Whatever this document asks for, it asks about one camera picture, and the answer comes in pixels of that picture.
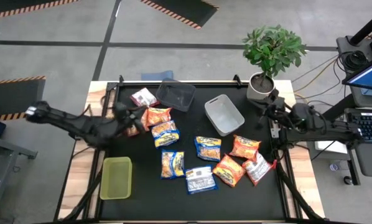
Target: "snack bag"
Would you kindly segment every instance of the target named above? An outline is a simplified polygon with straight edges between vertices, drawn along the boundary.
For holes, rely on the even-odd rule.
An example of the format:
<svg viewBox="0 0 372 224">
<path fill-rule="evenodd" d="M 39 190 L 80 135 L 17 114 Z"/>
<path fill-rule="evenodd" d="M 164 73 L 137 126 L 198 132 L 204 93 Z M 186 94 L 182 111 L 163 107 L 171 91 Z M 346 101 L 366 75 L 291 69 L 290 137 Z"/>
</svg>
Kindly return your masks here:
<svg viewBox="0 0 372 224">
<path fill-rule="evenodd" d="M 186 170 L 186 183 L 188 194 L 218 189 L 215 179 L 212 176 L 211 166 Z"/>
<path fill-rule="evenodd" d="M 169 112 L 172 108 L 159 109 L 159 108 L 148 108 L 147 112 L 147 125 L 153 126 L 161 124 L 171 120 Z"/>
<path fill-rule="evenodd" d="M 221 178 L 226 184 L 231 187 L 236 186 L 237 182 L 246 171 L 237 162 L 225 155 L 224 158 L 216 165 L 213 173 Z"/>
<path fill-rule="evenodd" d="M 276 168 L 276 160 L 273 162 L 273 165 L 270 165 L 260 153 L 257 153 L 256 162 L 248 160 L 245 161 L 242 166 L 246 169 L 248 177 L 251 179 L 254 186 L 256 186 L 265 174 L 271 169 Z"/>
<path fill-rule="evenodd" d="M 174 121 L 168 121 L 151 129 L 154 137 L 156 148 L 160 146 L 168 146 L 179 139 L 179 131 L 176 129 Z"/>
<path fill-rule="evenodd" d="M 149 127 L 147 127 L 147 110 L 144 111 L 142 117 L 141 117 L 141 122 L 143 124 L 143 128 L 145 131 L 150 131 Z M 137 134 L 139 134 L 139 131 L 137 130 L 137 128 L 135 127 L 135 125 L 132 125 L 132 127 L 130 128 L 127 128 L 125 130 L 126 132 L 126 135 L 131 137 L 131 136 L 135 136 Z"/>
<path fill-rule="evenodd" d="M 196 137 L 194 145 L 196 145 L 197 156 L 208 160 L 217 161 L 221 160 L 221 139 Z"/>
<path fill-rule="evenodd" d="M 156 97 L 147 88 L 143 88 L 131 95 L 131 100 L 137 106 L 154 106 L 159 104 Z"/>
<path fill-rule="evenodd" d="M 260 141 L 253 141 L 234 135 L 233 150 L 229 153 L 232 156 L 244 157 L 251 161 L 256 161 L 256 153 L 259 149 Z"/>
<path fill-rule="evenodd" d="M 185 175 L 184 155 L 184 152 L 172 150 L 163 150 L 161 152 L 161 179 L 173 179 Z"/>
</svg>

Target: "potted plant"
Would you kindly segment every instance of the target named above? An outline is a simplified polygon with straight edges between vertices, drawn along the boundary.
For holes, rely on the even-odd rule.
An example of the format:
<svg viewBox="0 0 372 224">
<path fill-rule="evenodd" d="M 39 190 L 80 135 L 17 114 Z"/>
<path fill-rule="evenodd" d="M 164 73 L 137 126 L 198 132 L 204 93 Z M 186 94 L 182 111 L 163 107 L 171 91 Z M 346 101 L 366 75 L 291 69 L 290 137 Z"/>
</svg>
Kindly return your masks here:
<svg viewBox="0 0 372 224">
<path fill-rule="evenodd" d="M 255 73 L 249 79 L 247 98 L 261 100 L 274 89 L 273 77 L 294 64 L 299 67 L 300 57 L 305 55 L 305 45 L 295 33 L 276 27 L 260 27 L 247 34 L 243 39 L 243 56 L 252 65 L 261 67 L 262 72 Z"/>
</svg>

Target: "green leaves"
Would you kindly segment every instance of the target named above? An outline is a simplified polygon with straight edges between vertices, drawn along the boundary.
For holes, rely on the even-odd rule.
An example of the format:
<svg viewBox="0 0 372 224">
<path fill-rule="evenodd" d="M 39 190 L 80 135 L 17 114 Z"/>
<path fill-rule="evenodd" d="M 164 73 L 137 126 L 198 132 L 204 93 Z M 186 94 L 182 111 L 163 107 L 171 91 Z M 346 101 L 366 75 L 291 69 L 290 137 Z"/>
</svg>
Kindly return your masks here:
<svg viewBox="0 0 372 224">
<path fill-rule="evenodd" d="M 294 64 L 299 67 L 300 57 L 306 54 L 305 45 L 294 32 L 275 27 L 260 27 L 243 39 L 243 56 L 252 65 L 258 65 L 268 76 L 276 76 L 280 71 Z"/>
</svg>

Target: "keyboard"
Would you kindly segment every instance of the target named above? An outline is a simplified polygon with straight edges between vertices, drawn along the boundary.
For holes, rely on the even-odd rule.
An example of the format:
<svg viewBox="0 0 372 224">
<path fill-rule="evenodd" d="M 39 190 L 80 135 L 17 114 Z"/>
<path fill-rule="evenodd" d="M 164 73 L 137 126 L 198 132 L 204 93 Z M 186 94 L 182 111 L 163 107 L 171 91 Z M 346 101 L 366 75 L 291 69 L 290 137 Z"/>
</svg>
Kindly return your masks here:
<svg viewBox="0 0 372 224">
<path fill-rule="evenodd" d="M 372 110 L 346 109 L 346 118 L 349 123 L 358 125 L 358 130 L 364 142 L 372 143 Z"/>
</svg>

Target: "white plastic bin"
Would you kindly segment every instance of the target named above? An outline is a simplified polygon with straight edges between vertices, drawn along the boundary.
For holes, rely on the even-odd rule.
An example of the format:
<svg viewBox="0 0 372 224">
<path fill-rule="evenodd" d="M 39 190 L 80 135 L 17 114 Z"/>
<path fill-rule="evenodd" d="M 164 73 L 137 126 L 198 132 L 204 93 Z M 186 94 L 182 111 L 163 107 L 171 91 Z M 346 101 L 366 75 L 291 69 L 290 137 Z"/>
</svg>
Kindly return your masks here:
<svg viewBox="0 0 372 224">
<path fill-rule="evenodd" d="M 220 136 L 226 136 L 244 124 L 243 115 L 226 95 L 219 95 L 204 105 L 205 114 Z"/>
</svg>

